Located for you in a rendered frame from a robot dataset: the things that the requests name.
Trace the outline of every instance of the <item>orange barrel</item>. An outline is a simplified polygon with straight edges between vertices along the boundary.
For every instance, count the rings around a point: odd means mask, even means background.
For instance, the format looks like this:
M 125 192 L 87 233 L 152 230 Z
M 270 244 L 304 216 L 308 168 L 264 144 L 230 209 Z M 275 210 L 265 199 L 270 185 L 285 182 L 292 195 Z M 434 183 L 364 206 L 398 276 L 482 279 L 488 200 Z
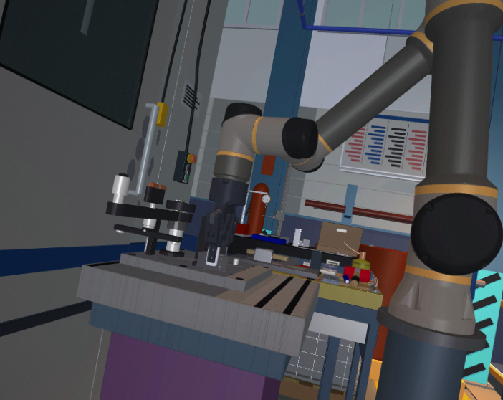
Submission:
M 268 186 L 266 184 L 255 185 L 254 191 L 269 193 Z M 246 224 L 249 226 L 248 234 L 260 234 L 262 232 L 264 215 L 267 212 L 267 205 L 262 201 L 263 196 L 264 194 L 252 193 L 251 200 L 249 202 L 248 223 Z
M 362 244 L 360 252 L 366 252 L 366 259 L 370 263 L 370 270 L 378 278 L 378 289 L 383 293 L 383 307 L 391 302 L 392 295 L 400 285 L 407 263 L 407 253 L 397 250 L 383 249 Z M 379 325 L 378 340 L 375 344 L 373 358 L 383 360 L 387 328 Z

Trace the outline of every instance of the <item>blue pipe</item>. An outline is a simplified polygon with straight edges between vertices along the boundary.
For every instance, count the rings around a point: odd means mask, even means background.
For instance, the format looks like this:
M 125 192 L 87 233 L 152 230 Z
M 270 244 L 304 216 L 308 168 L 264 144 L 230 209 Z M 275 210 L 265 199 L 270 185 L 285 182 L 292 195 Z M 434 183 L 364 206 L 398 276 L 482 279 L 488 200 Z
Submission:
M 321 27 L 319 25 L 307 25 L 305 21 L 305 10 L 303 9 L 303 0 L 298 0 L 298 9 L 300 10 L 300 19 L 302 28 L 307 31 L 325 31 L 325 32 L 350 32 L 363 34 L 386 34 L 398 36 L 411 36 L 415 31 L 405 31 L 402 29 L 375 29 L 375 28 L 350 28 L 350 27 Z M 493 36 L 492 40 L 503 42 L 503 36 Z

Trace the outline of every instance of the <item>red beam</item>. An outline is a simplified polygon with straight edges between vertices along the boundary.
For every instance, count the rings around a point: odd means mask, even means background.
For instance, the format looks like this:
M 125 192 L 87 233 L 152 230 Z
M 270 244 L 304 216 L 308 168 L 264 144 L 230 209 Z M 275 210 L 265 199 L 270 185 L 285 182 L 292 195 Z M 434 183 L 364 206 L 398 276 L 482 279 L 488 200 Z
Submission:
M 336 211 L 342 213 L 346 212 L 346 206 L 342 206 L 340 204 L 323 203 L 321 201 L 314 201 L 314 200 L 305 200 L 305 205 L 308 207 L 313 207 L 315 209 Z M 386 221 L 392 221 L 392 222 L 402 222 L 404 224 L 413 223 L 413 217 L 409 215 L 392 214 L 390 212 L 368 210 L 368 209 L 358 209 L 357 207 L 353 207 L 352 214 L 360 216 L 368 216 L 370 218 L 376 218 L 376 219 L 384 219 Z

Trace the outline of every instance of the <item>red barrel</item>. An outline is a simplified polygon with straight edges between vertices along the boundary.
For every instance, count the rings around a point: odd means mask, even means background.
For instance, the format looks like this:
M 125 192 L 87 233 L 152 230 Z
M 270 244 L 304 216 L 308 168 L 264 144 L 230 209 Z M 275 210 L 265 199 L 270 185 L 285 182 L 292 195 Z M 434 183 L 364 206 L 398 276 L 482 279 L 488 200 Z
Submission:
M 268 192 L 268 186 L 265 184 L 257 184 L 254 191 Z M 262 197 L 264 194 L 253 193 L 249 202 L 248 234 L 260 234 L 264 225 L 264 215 L 267 212 L 267 205 L 263 203 Z
M 378 289 L 383 293 L 383 307 L 391 302 L 392 295 L 400 285 L 407 263 L 407 253 L 397 250 L 383 249 L 362 244 L 360 252 L 366 252 L 366 259 L 370 263 L 370 270 L 378 278 Z M 373 358 L 383 360 L 387 328 L 379 325 L 378 341 L 375 344 Z

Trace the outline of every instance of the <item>dark blue cylindrical pedestal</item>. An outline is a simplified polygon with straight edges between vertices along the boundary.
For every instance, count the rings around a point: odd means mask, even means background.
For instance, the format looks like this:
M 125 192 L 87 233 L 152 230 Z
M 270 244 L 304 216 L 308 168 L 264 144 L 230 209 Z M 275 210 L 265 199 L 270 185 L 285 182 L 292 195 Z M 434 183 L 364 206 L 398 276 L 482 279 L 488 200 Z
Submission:
M 467 353 L 389 329 L 376 400 L 457 400 Z

